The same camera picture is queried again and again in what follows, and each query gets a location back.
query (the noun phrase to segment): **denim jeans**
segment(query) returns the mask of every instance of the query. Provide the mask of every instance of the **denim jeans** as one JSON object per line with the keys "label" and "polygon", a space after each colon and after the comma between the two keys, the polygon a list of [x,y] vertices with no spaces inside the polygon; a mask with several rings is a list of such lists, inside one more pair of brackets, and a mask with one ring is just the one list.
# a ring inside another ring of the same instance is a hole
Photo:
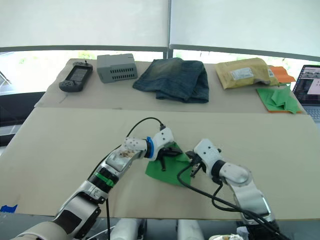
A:
{"label": "denim jeans", "polygon": [[184,61],[178,57],[153,60],[132,87],[144,92],[156,92],[157,99],[183,103],[209,101],[207,72],[201,61]]}

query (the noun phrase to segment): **black cable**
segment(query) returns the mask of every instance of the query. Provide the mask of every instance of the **black cable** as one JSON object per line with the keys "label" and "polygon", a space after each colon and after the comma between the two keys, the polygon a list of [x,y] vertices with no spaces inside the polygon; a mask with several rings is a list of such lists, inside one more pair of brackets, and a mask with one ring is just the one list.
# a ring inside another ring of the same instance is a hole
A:
{"label": "black cable", "polygon": [[136,126],[138,126],[140,123],[144,122],[145,120],[148,120],[148,119],[153,119],[153,120],[156,120],[160,123],[160,127],[164,126],[164,124],[156,117],[152,117],[152,116],[149,116],[149,117],[146,117],[140,121],[138,121],[132,128],[131,130],[129,131],[129,133],[126,135],[126,137],[129,137],[130,134],[132,133],[132,131],[136,128]]}
{"label": "black cable", "polygon": [[108,240],[110,240],[110,212],[109,212],[109,200],[108,198],[105,200],[105,207],[106,207],[106,225],[108,229]]}
{"label": "black cable", "polygon": [[196,193],[199,193],[201,195],[204,195],[208,198],[211,199],[212,201],[212,204],[214,203],[214,201],[217,201],[217,202],[220,202],[224,205],[227,205],[231,208],[225,208],[225,207],[221,207],[221,206],[218,206],[216,205],[215,203],[213,204],[215,207],[217,206],[218,209],[220,210],[223,210],[223,211],[228,211],[228,212],[240,212],[240,213],[243,213],[245,216],[255,220],[258,224],[260,224],[261,226],[263,226],[265,229],[267,229],[268,231],[270,231],[271,233],[277,235],[279,238],[283,239],[283,240],[290,240],[288,237],[286,237],[285,235],[283,235],[282,233],[280,233],[272,224],[270,224],[266,219],[264,219],[261,215],[259,214],[256,214],[255,212],[253,211],[249,211],[249,210],[245,210],[237,205],[234,205],[228,201],[225,201],[219,197],[216,197],[216,195],[218,194],[218,192],[220,191],[220,189],[222,188],[222,185],[218,187],[218,189],[214,192],[213,195],[205,192],[205,191],[202,191],[200,189],[197,189],[189,184],[187,184],[186,182],[184,182],[182,179],[181,179],[181,174],[183,172],[185,172],[188,168],[190,168],[193,164],[190,163],[188,166],[186,166],[185,168],[183,168],[178,174],[177,174],[177,179],[178,181],[185,187],[195,191]]}

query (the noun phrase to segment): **laptop screen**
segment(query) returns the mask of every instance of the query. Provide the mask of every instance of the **laptop screen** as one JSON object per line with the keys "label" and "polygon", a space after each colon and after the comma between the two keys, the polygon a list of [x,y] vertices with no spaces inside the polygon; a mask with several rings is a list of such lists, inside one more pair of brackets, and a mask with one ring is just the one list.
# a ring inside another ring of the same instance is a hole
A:
{"label": "laptop screen", "polygon": [[320,106],[320,65],[304,65],[293,93],[302,105]]}

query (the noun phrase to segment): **gray plastic box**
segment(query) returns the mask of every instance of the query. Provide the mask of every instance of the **gray plastic box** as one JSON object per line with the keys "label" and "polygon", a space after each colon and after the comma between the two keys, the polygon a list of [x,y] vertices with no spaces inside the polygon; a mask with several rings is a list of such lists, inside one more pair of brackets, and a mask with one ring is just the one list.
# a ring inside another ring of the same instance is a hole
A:
{"label": "gray plastic box", "polygon": [[96,71],[105,84],[138,77],[135,59],[131,53],[97,56]]}

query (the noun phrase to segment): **green napkin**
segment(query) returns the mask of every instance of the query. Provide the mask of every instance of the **green napkin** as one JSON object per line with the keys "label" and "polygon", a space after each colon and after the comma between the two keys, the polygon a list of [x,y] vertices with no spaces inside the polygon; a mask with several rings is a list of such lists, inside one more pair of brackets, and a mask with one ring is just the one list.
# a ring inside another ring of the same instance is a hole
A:
{"label": "green napkin", "polygon": [[[168,147],[180,149],[178,144],[175,142]],[[190,159],[188,158],[188,156],[185,153],[181,153],[180,155],[175,157],[164,156],[163,158],[166,171],[162,171],[160,161],[155,160],[149,162],[148,166],[146,167],[145,174],[147,174],[149,177],[158,179],[168,184],[182,186],[177,179],[177,175],[183,168],[189,165]],[[191,167],[187,169],[183,174],[181,174],[181,179],[187,184],[190,184],[191,182],[190,173]]]}
{"label": "green napkin", "polygon": [[283,89],[257,88],[257,92],[269,112],[291,112],[296,114],[301,111],[297,100],[291,96],[289,87]]}

